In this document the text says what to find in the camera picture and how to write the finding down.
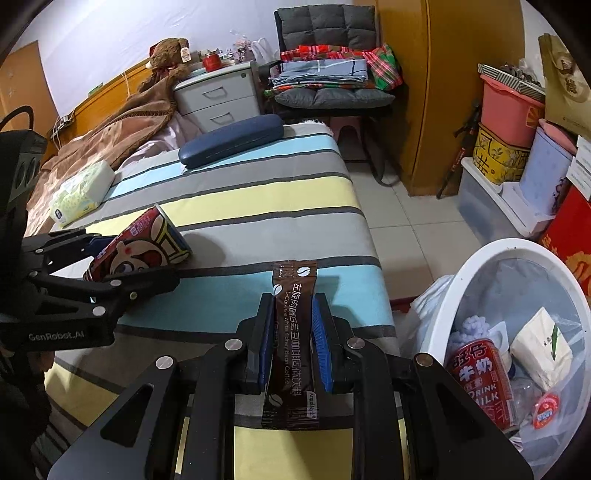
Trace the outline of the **red cartoon drink can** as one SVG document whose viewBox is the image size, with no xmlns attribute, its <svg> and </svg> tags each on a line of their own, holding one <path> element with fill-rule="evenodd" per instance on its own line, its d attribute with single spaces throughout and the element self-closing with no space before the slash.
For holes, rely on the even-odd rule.
<svg viewBox="0 0 591 480">
<path fill-rule="evenodd" d="M 183 263 L 190 245 L 157 204 L 144 211 L 93 258 L 83 274 L 86 281 Z"/>
</svg>

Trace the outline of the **brown coffee sachet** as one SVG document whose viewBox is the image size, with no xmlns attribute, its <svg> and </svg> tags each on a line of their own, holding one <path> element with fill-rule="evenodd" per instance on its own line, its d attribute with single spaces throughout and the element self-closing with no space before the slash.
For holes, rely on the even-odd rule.
<svg viewBox="0 0 591 480">
<path fill-rule="evenodd" d="M 263 428 L 301 431 L 318 424 L 311 349 L 315 281 L 315 261 L 290 260 L 273 268 L 273 357 Z"/>
</svg>

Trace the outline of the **white trash basket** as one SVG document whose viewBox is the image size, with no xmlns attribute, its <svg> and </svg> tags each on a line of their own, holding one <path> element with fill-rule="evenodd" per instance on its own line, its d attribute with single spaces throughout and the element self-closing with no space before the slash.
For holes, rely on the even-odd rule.
<svg viewBox="0 0 591 480">
<path fill-rule="evenodd" d="M 475 340 L 496 347 L 516 418 L 510 439 L 537 479 L 567 460 L 590 404 L 590 308 L 554 254 L 525 239 L 485 245 L 394 321 L 402 352 L 444 365 Z"/>
</svg>

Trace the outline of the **green tissue pack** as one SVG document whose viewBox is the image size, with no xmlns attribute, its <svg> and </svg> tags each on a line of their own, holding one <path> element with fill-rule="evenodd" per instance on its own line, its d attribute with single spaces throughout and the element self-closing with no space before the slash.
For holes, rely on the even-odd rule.
<svg viewBox="0 0 591 480">
<path fill-rule="evenodd" d="M 64 181 L 49 202 L 49 213 L 60 227 L 73 223 L 95 210 L 114 181 L 115 173 L 105 161 L 84 167 Z"/>
</svg>

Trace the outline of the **red milk can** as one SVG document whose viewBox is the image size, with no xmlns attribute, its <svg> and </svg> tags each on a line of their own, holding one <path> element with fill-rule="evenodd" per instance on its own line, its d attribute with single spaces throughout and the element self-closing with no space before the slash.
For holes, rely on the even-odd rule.
<svg viewBox="0 0 591 480">
<path fill-rule="evenodd" d="M 509 377 L 493 341 L 473 340 L 456 350 L 446 368 L 505 434 L 518 430 Z"/>
</svg>

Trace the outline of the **small red round lid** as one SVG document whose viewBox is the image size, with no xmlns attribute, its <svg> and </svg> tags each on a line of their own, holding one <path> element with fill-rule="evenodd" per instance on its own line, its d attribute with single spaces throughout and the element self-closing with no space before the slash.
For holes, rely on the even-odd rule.
<svg viewBox="0 0 591 480">
<path fill-rule="evenodd" d="M 560 408 L 560 398 L 556 393 L 547 392 L 535 404 L 532 425 L 535 430 L 548 426 L 557 416 Z"/>
</svg>

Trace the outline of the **white crumpled paper pack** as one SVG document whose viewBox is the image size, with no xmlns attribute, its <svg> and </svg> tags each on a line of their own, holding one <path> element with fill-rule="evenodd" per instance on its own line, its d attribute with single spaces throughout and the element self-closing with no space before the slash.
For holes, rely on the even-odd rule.
<svg viewBox="0 0 591 480">
<path fill-rule="evenodd" d="M 567 377 L 573 361 L 571 347 L 544 307 L 517 333 L 510 352 L 544 392 Z"/>
</svg>

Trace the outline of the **brown blanket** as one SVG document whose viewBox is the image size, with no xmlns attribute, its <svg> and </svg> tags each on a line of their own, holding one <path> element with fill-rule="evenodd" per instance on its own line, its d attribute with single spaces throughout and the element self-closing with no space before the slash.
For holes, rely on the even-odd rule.
<svg viewBox="0 0 591 480">
<path fill-rule="evenodd" d="M 40 167 L 40 176 L 27 203 L 25 234 L 47 233 L 53 226 L 49 203 L 61 184 L 97 161 L 118 168 L 172 118 L 176 110 L 173 87 L 189 74 L 178 66 L 147 90 L 129 96 L 122 107 L 84 136 L 71 140 Z"/>
</svg>

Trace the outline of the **wooden headboard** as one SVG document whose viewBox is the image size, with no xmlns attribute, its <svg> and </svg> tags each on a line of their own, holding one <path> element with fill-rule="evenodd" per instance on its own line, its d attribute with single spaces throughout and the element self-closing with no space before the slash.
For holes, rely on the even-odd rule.
<svg viewBox="0 0 591 480">
<path fill-rule="evenodd" d="M 49 137 L 55 149 L 85 135 L 115 113 L 150 75 L 150 70 L 138 63 L 95 87 L 85 100 L 56 121 Z"/>
</svg>

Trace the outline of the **wooden side cabinet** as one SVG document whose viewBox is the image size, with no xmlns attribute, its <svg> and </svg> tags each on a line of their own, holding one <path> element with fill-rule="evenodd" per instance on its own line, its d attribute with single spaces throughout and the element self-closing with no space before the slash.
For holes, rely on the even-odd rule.
<svg viewBox="0 0 591 480">
<path fill-rule="evenodd" d="M 47 136 L 58 117 L 41 64 L 38 42 L 9 54 L 0 70 L 1 118 L 29 105 L 34 112 L 34 130 Z"/>
</svg>

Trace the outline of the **striped bed sheet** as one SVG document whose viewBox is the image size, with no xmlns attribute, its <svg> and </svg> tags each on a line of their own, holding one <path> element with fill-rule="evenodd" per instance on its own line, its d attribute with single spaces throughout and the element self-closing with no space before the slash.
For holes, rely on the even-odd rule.
<svg viewBox="0 0 591 480">
<path fill-rule="evenodd" d="M 317 264 L 315 289 L 356 335 L 398 351 L 370 228 L 328 126 L 288 126 L 283 139 L 187 170 L 176 152 L 126 162 L 100 207 L 78 222 L 116 235 L 158 205 L 190 245 L 179 285 L 123 316 L 111 346 L 61 351 L 45 378 L 52 413 L 35 453 L 56 462 L 150 364 L 204 354 L 256 314 L 273 267 Z"/>
</svg>

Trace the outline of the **navy glasses case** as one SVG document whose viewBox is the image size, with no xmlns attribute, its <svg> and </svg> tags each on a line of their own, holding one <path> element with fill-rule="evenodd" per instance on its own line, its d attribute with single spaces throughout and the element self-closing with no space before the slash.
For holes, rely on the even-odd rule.
<svg viewBox="0 0 591 480">
<path fill-rule="evenodd" d="M 187 169 L 209 165 L 283 138 L 283 119 L 266 114 L 240 120 L 204 133 L 178 150 L 178 159 Z"/>
</svg>

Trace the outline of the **brown teddy bear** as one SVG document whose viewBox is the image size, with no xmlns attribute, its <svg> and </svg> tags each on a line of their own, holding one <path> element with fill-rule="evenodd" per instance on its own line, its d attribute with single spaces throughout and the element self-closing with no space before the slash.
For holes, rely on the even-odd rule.
<svg viewBox="0 0 591 480">
<path fill-rule="evenodd" d="M 186 38 L 166 38 L 150 48 L 145 68 L 150 76 L 138 86 L 144 92 L 162 79 L 171 77 L 172 82 L 184 80 L 190 73 L 191 54 Z"/>
</svg>

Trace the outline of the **grey drawer nightstand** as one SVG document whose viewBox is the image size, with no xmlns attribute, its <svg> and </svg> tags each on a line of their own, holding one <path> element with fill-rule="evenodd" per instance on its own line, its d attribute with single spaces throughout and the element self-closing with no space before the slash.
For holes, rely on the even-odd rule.
<svg viewBox="0 0 591 480">
<path fill-rule="evenodd" d="M 201 133 L 260 115 L 256 64 L 252 61 L 197 70 L 173 89 L 180 115 Z"/>
</svg>

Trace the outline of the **clear storage box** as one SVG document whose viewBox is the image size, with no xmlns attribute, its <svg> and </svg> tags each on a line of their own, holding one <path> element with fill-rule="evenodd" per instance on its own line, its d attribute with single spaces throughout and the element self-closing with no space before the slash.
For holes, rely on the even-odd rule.
<svg viewBox="0 0 591 480">
<path fill-rule="evenodd" d="M 533 208 L 518 182 L 492 184 L 472 157 L 461 162 L 458 210 L 482 245 L 504 238 L 536 241 L 555 218 Z"/>
</svg>

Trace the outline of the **red gift box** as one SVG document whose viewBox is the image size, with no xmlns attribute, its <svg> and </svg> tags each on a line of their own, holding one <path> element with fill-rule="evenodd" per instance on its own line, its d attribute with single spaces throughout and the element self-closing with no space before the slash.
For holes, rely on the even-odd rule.
<svg viewBox="0 0 591 480">
<path fill-rule="evenodd" d="M 587 302 L 590 302 L 590 202 L 575 187 L 569 189 L 539 243 L 567 266 L 579 283 Z"/>
</svg>

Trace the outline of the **red jar on nightstand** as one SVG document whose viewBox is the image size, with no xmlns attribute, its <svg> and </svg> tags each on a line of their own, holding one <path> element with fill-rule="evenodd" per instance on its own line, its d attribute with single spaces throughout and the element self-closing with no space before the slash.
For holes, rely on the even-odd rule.
<svg viewBox="0 0 591 480">
<path fill-rule="evenodd" d="M 222 68 L 221 57 L 216 51 L 209 51 L 202 58 L 202 66 L 207 73 L 219 70 Z"/>
</svg>

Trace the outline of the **yellow patterned box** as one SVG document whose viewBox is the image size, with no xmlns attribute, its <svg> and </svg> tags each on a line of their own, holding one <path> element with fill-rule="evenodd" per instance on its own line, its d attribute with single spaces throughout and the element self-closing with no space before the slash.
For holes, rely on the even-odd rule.
<svg viewBox="0 0 591 480">
<path fill-rule="evenodd" d="M 521 180 L 530 150 L 506 144 L 482 123 L 473 149 L 473 163 L 494 185 Z"/>
</svg>

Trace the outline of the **lavender cylindrical bin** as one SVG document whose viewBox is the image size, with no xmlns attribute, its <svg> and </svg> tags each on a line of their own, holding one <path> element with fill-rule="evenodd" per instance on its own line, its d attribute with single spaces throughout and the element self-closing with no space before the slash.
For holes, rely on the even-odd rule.
<svg viewBox="0 0 591 480">
<path fill-rule="evenodd" d="M 537 127 L 534 142 L 519 182 L 524 199 L 544 215 L 558 208 L 573 155 Z"/>
</svg>

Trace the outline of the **folded colourful bedding stack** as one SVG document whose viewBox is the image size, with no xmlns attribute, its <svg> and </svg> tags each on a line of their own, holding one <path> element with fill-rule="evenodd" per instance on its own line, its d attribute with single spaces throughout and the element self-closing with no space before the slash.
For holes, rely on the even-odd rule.
<svg viewBox="0 0 591 480">
<path fill-rule="evenodd" d="M 264 92 L 273 97 L 297 88 L 378 89 L 404 83 L 402 67 L 388 44 L 372 50 L 335 45 L 300 45 L 280 54 L 280 73 Z"/>
</svg>

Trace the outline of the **pink plastic bucket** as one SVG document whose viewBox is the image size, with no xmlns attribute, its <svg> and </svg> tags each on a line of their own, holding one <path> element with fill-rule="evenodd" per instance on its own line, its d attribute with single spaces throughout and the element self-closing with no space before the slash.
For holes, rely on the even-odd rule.
<svg viewBox="0 0 591 480">
<path fill-rule="evenodd" d="M 520 148 L 533 144 L 545 105 L 484 74 L 481 123 L 504 143 Z"/>
</svg>

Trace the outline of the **grey cushioned chair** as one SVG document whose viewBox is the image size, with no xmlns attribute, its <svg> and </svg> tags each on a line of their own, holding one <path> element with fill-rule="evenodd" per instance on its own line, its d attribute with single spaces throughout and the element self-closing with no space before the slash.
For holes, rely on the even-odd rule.
<svg viewBox="0 0 591 480">
<path fill-rule="evenodd" d="M 280 8 L 280 58 L 267 64 L 264 96 L 290 110 L 386 107 L 404 84 L 392 47 L 379 42 L 373 6 L 318 4 Z"/>
</svg>

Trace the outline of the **gold paper bag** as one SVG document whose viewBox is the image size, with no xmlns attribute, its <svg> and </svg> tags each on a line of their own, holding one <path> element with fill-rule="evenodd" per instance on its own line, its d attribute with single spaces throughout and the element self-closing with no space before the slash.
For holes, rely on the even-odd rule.
<svg viewBox="0 0 591 480">
<path fill-rule="evenodd" d="M 546 119 L 590 139 L 590 86 L 558 36 L 538 38 L 545 78 Z"/>
</svg>

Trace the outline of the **wooden wardrobe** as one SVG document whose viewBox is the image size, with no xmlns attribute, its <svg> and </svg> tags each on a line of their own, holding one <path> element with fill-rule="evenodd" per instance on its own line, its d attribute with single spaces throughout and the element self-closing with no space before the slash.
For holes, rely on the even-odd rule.
<svg viewBox="0 0 591 480">
<path fill-rule="evenodd" d="M 412 196 L 434 195 L 460 149 L 455 136 L 483 95 L 480 63 L 525 55 L 518 1 L 376 1 L 380 38 L 394 50 L 404 83 L 380 127 L 389 162 Z"/>
</svg>

